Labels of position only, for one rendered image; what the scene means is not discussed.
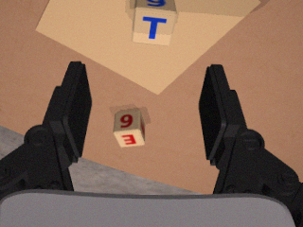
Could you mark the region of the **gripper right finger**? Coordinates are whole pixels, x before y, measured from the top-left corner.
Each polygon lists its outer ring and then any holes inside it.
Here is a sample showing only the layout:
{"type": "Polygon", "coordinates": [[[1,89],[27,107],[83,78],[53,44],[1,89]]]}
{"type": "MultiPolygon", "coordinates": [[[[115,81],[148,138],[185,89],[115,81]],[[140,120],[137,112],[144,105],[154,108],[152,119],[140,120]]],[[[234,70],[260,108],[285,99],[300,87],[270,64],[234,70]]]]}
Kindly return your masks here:
{"type": "Polygon", "coordinates": [[[277,199],[290,210],[295,227],[303,227],[303,183],[264,148],[257,131],[247,129],[237,92],[230,91],[221,64],[206,68],[199,112],[206,159],[220,170],[213,194],[250,193],[277,199]]]}

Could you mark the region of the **tan flat mat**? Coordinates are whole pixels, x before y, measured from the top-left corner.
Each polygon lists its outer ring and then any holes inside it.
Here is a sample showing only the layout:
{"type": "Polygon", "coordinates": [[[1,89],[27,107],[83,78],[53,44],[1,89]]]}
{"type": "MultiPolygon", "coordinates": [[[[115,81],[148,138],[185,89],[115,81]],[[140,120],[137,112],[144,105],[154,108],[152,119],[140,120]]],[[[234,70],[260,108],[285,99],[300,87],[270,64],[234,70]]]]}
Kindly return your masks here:
{"type": "Polygon", "coordinates": [[[174,1],[170,46],[131,41],[134,0],[50,0],[36,31],[159,95],[261,3],[174,1]]]}

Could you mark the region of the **cream letter block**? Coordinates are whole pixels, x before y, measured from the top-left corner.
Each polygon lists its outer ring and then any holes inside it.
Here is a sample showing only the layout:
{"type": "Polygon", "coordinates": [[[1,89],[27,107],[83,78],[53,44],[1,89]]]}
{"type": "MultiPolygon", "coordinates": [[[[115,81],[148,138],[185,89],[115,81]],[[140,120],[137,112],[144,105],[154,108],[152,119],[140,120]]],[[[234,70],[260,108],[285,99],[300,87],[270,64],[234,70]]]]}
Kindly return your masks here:
{"type": "Polygon", "coordinates": [[[176,17],[174,0],[135,0],[131,41],[170,46],[176,17]]]}
{"type": "Polygon", "coordinates": [[[122,148],[145,145],[145,123],[141,112],[116,113],[113,134],[122,148]]]}

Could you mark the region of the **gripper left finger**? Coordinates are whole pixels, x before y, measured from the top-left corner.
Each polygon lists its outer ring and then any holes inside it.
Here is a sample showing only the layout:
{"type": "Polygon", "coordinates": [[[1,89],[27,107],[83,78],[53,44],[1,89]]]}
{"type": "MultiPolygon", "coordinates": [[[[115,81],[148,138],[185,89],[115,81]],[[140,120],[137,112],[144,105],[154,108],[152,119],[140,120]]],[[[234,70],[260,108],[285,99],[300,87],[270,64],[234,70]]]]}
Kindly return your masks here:
{"type": "Polygon", "coordinates": [[[91,108],[85,64],[71,61],[42,125],[31,127],[24,144],[0,160],[0,200],[28,189],[74,191],[68,168],[82,156],[91,108]]]}

